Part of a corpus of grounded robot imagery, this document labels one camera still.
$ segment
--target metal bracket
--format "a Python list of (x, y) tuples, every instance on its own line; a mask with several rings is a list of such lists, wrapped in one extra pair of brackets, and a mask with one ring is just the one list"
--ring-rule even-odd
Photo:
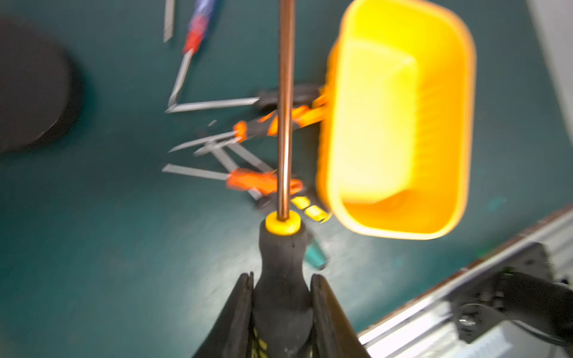
[[(507, 272), (524, 273), (535, 278), (553, 282), (553, 273), (548, 255), (541, 243), (532, 243), (508, 259), (492, 267), (483, 275), (476, 277), (453, 291), (448, 296), (451, 304), (453, 322), (461, 340), (471, 343), (503, 320), (497, 314), (495, 302), (503, 300), (503, 292), (497, 291), (500, 275)], [(493, 308), (471, 304), (488, 305)]]

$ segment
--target red and blue handle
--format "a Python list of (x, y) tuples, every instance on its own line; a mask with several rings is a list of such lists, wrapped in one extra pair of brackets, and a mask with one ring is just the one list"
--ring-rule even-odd
[(187, 40), (185, 41), (183, 53), (189, 51), (195, 53), (199, 49), (213, 16), (215, 3), (216, 0), (197, 0), (195, 2), (195, 10), (193, 10), (193, 17), (187, 29)]

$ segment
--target cable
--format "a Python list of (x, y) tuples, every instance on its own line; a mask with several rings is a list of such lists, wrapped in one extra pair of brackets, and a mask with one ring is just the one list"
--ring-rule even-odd
[(519, 323), (518, 321), (516, 321), (516, 320), (512, 319), (511, 317), (507, 316), (506, 314), (501, 313), (501, 312), (499, 312), (497, 309), (495, 309), (495, 308), (493, 308), (493, 307), (491, 307), (491, 306), (485, 305), (485, 304), (472, 303), (472, 304), (461, 305), (461, 306), (459, 307), (460, 313), (463, 311), (463, 308), (464, 308), (464, 307), (468, 307), (468, 306), (478, 306), (478, 307), (487, 308), (487, 309), (489, 309), (489, 310), (495, 312), (495, 314), (501, 316), (504, 321), (506, 321), (506, 320), (509, 321), (509, 322), (512, 323), (513, 325), (515, 325), (515, 326), (521, 328), (522, 330), (526, 331), (527, 333), (529, 333), (529, 334), (532, 335), (533, 337), (535, 337), (535, 338), (537, 338), (537, 339), (539, 339), (539, 340), (541, 340), (541, 341), (543, 341), (543, 342), (545, 342), (545, 343), (549, 343), (549, 344), (553, 344), (553, 345), (558, 345), (558, 346), (560, 346), (560, 347), (568, 347), (568, 346), (569, 346), (569, 343), (565, 342), (565, 341), (562, 340), (561, 338), (553, 337), (553, 336), (550, 336), (550, 335), (546, 335), (546, 334), (544, 334), (544, 333), (535, 332), (535, 331), (533, 331), (531, 328), (525, 326), (524, 324)]

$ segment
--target red-handled screwdriver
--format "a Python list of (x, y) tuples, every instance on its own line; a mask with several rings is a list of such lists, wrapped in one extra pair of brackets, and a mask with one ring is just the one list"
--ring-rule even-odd
[(207, 32), (207, 27), (209, 26), (214, 10), (215, 0), (197, 0), (195, 3), (195, 10), (193, 11), (193, 17), (189, 23), (187, 40), (183, 48), (183, 61), (181, 61), (181, 66), (179, 67), (179, 73), (175, 80), (173, 92), (171, 92), (171, 96), (169, 97), (169, 103), (167, 104), (168, 107), (177, 105), (177, 96), (185, 82), (187, 70), (191, 64), (191, 57), (197, 52), (201, 45), (201, 41), (203, 41), (205, 37), (205, 33)]

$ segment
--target orange-handled screwdriver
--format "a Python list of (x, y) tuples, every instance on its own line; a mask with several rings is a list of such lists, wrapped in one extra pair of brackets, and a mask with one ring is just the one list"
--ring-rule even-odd
[[(307, 105), (302, 105), (292, 111), (293, 128), (298, 129), (306, 127), (308, 125), (318, 123), (324, 119), (326, 110), (324, 106), (317, 108), (310, 108)], [(181, 149), (193, 147), (195, 145), (200, 145), (207, 143), (208, 141), (217, 141), (222, 139), (231, 138), (218, 143), (218, 147), (224, 147), (230, 143), (240, 143), (247, 139), (262, 137), (262, 136), (276, 136), (278, 130), (278, 118), (277, 112), (273, 111), (266, 116), (253, 119), (251, 121), (240, 121), (235, 124), (232, 132), (217, 134), (214, 136), (204, 137), (186, 143), (180, 144), (173, 147), (169, 152), (179, 151)]]
[[(229, 173), (227, 188), (240, 191), (256, 189), (262, 195), (267, 196), (277, 191), (277, 176), (274, 172), (260, 173), (239, 168)], [(291, 180), (291, 195), (300, 192), (303, 188), (303, 183), (300, 180)]]
[[(221, 173), (210, 170), (176, 166), (173, 164), (166, 165), (162, 171), (173, 174), (196, 176), (199, 178), (225, 180), (227, 182), (227, 188), (229, 189), (238, 191), (255, 189), (264, 196), (277, 191), (277, 176), (274, 172), (261, 173), (249, 169), (238, 168), (233, 170), (231, 173)], [(304, 185), (302, 181), (298, 179), (291, 180), (291, 195), (294, 195), (303, 189)]]

